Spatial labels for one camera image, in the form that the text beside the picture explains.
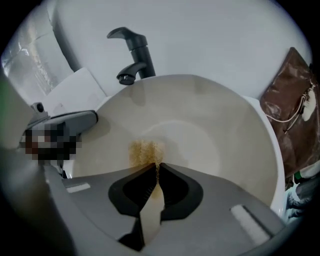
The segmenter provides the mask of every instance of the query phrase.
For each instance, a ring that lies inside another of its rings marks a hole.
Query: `black spout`
[[[138,62],[133,63],[124,69],[122,69],[116,78],[119,80],[119,83],[125,86],[133,85],[136,80],[136,74],[138,71],[146,68],[146,63]]]
[[[112,30],[106,37],[125,39],[126,45],[128,46],[129,51],[131,51],[134,62],[136,64],[145,63],[146,67],[139,69],[141,79],[154,77],[156,75],[147,46],[148,42],[144,35],[137,34],[126,27],[119,27]]]

